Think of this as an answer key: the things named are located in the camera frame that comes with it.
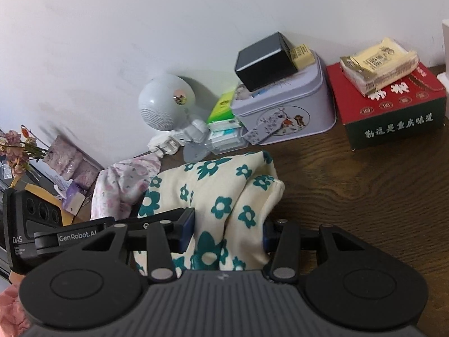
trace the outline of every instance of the white wall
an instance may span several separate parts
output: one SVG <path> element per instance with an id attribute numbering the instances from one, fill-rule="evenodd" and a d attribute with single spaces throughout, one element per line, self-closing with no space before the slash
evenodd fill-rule
<path id="1" fill-rule="evenodd" d="M 145 151 L 145 82 L 186 76 L 202 106 L 237 79 L 238 50 L 273 33 L 327 63 L 390 36 L 443 62 L 449 0 L 0 0 L 0 126 L 57 130 L 103 165 Z"/>

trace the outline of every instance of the pink cloth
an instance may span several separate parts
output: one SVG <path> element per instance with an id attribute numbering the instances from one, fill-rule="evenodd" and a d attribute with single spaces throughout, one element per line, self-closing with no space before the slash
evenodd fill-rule
<path id="1" fill-rule="evenodd" d="M 131 206 L 148 189 L 159 173 L 161 162 L 155 154 L 120 161 L 100 172 L 93 191 L 90 219 L 126 219 Z"/>
<path id="2" fill-rule="evenodd" d="M 19 286 L 10 285 L 0 293 L 0 337 L 17 337 L 30 327 L 19 302 Z"/>

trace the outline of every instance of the wood grain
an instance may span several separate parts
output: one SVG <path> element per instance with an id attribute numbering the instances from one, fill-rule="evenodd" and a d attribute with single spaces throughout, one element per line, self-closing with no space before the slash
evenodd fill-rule
<path id="1" fill-rule="evenodd" d="M 449 125 L 352 152 L 340 121 L 327 133 L 265 149 L 286 189 L 274 218 L 316 229 L 332 223 L 421 272 L 429 301 L 418 327 L 449 336 Z M 183 163 L 167 156 L 162 169 Z M 307 257 L 308 269 L 313 264 Z"/>

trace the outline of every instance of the silver screw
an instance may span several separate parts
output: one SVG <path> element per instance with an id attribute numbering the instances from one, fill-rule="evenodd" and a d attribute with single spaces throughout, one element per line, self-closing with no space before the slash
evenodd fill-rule
<path id="1" fill-rule="evenodd" d="M 161 267 L 151 271 L 150 276 L 156 280 L 167 280 L 173 276 L 173 271 L 166 269 L 165 267 Z"/>
<path id="2" fill-rule="evenodd" d="M 291 279 L 296 275 L 296 272 L 290 267 L 278 267 L 273 271 L 273 275 L 278 279 Z"/>

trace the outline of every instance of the black robotic device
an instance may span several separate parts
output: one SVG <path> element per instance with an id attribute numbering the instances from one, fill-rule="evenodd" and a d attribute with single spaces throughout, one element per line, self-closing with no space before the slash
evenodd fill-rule
<path id="1" fill-rule="evenodd" d="M 5 235 L 23 232 L 17 203 L 26 196 L 7 191 Z M 19 290 L 33 323 L 23 336 L 424 336 L 415 327 L 423 277 L 332 225 L 267 220 L 262 271 L 186 270 L 177 279 L 171 252 L 187 249 L 194 216 L 180 208 L 36 232 L 34 257 L 10 259 L 13 270 L 32 269 Z M 148 276 L 129 266 L 130 252 L 144 250 Z M 300 250 L 317 252 L 306 275 Z"/>

